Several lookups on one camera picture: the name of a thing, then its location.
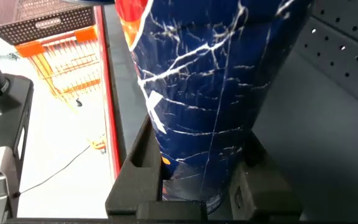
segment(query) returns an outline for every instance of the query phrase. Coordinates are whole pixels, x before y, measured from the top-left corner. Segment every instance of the gray pegboard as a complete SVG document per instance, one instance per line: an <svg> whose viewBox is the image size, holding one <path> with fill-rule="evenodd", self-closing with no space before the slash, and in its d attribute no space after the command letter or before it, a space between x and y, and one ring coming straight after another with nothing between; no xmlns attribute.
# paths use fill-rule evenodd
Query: gray pegboard
<svg viewBox="0 0 358 224"><path fill-rule="evenodd" d="M358 1L316 1L297 45L304 58L358 99Z"/></svg>
<svg viewBox="0 0 358 224"><path fill-rule="evenodd" d="M358 40L358 0L319 0L313 16Z"/></svg>

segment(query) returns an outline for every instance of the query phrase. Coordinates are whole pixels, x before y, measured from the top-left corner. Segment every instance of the wire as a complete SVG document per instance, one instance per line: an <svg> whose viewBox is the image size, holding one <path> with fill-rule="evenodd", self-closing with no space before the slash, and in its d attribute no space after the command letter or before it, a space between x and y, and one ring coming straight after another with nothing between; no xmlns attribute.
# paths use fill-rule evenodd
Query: wire
<svg viewBox="0 0 358 224"><path fill-rule="evenodd" d="M42 184L46 183L48 180L54 178L56 175L58 175L61 171L65 170L68 166L70 166L80 155L82 155L85 151L87 151L91 146L88 146L86 147L84 150L82 150L82 152L80 152L78 155L76 155L65 167L61 168L58 172L54 173L53 175L51 175L50 177L48 177L46 180L44 180L43 182L33 186L33 187L30 187L29 189L25 190L25 191L22 191L22 192L19 192L18 194L16 194L16 196L20 196L22 195L23 193L26 193L36 187L39 187L41 186Z"/></svg>

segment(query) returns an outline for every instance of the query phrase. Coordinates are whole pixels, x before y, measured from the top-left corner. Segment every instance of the perforated panel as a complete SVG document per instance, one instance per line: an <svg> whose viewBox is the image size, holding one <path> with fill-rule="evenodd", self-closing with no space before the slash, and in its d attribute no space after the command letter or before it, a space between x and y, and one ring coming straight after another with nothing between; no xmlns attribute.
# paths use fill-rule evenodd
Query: perforated panel
<svg viewBox="0 0 358 224"><path fill-rule="evenodd" d="M313 15L358 40L358 0L316 1Z"/></svg>
<svg viewBox="0 0 358 224"><path fill-rule="evenodd" d="M2 26L0 27L0 38L12 45L19 45L93 24L93 8L82 7Z"/></svg>
<svg viewBox="0 0 358 224"><path fill-rule="evenodd" d="M358 98L358 1L317 1L297 44L302 56Z"/></svg>

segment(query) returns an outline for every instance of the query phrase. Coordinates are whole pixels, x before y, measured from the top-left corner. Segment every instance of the white floor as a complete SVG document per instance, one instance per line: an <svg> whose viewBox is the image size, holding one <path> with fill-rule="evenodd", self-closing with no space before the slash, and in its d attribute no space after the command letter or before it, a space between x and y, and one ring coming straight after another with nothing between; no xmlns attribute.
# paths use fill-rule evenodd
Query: white floor
<svg viewBox="0 0 358 224"><path fill-rule="evenodd" d="M4 73L34 81L21 192L49 178L88 146L91 133L104 132L99 91L83 98L80 115L56 100L26 59L0 58ZM48 182L21 195L18 217L105 218L104 203L114 180L108 154L88 149Z"/></svg>

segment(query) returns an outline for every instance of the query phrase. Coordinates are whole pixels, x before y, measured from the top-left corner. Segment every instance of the plastic basket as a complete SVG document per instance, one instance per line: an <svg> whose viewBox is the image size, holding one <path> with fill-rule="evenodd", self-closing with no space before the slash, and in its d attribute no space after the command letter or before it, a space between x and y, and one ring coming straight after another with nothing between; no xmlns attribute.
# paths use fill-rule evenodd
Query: plastic basket
<svg viewBox="0 0 358 224"><path fill-rule="evenodd" d="M0 0L0 38L11 45L92 25L91 6L61 0Z"/></svg>

